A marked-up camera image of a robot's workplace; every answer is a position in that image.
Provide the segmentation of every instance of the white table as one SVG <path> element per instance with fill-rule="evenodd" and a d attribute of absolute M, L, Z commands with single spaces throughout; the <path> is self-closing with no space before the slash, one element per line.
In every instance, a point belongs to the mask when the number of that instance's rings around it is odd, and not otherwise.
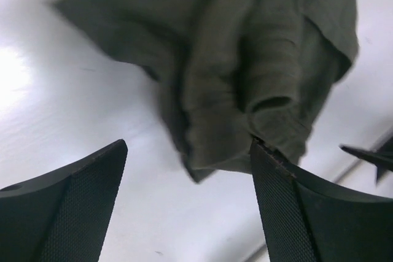
<path fill-rule="evenodd" d="M 0 0 L 0 187 L 124 138 L 128 161 L 100 261 L 244 261 L 263 243 L 251 177 L 220 172 L 193 184 L 159 119 L 156 85 L 101 54 L 47 1 Z M 353 160 L 338 144 L 371 146 L 393 125 L 391 3 L 359 0 L 364 48 L 302 162 L 327 179 Z M 371 189 L 373 173 L 360 176 L 368 185 L 345 184 Z M 392 180 L 375 193 L 392 195 Z"/>

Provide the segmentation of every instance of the crumpled fabric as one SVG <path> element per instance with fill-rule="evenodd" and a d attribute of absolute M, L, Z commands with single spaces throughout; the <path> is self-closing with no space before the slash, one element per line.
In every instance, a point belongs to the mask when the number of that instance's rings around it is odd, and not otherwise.
<path fill-rule="evenodd" d="M 357 51 L 356 0 L 59 0 L 116 61 L 160 83 L 162 118 L 194 181 L 251 173 L 253 137 L 297 164 Z"/>

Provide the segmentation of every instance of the black object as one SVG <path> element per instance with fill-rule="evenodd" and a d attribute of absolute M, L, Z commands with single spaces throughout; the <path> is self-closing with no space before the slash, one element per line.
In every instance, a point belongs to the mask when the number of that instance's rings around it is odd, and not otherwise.
<path fill-rule="evenodd" d="M 341 149 L 360 160 L 367 161 L 376 166 L 376 183 L 386 175 L 388 171 L 393 172 L 393 136 L 376 149 L 375 152 L 363 150 L 361 148 L 348 147 L 342 145 Z"/>
<path fill-rule="evenodd" d="M 123 140 L 0 190 L 1 262 L 97 262 L 127 155 Z"/>
<path fill-rule="evenodd" d="M 272 262 L 393 261 L 393 199 L 326 181 L 257 140 L 251 165 Z"/>

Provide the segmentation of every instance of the white surface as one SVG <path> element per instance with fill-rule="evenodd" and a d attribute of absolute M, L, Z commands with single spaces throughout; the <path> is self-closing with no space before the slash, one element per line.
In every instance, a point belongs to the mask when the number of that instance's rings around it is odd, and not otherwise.
<path fill-rule="evenodd" d="M 100 54 L 47 1 L 0 0 L 0 187 L 124 138 L 130 151 L 101 262 L 244 260 L 263 241 L 251 177 L 220 172 L 194 185 L 159 120 L 155 85 Z M 359 0 L 359 61 L 302 163 L 325 178 L 352 163 L 338 144 L 371 146 L 393 125 L 392 3 Z"/>

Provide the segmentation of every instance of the garment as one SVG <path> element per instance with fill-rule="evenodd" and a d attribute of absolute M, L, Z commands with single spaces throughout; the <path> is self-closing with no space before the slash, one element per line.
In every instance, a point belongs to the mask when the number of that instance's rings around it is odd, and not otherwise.
<path fill-rule="evenodd" d="M 106 54 L 160 82 L 162 117 L 195 181 L 250 173 L 258 137 L 297 164 L 357 55 L 356 0 L 60 0 Z"/>

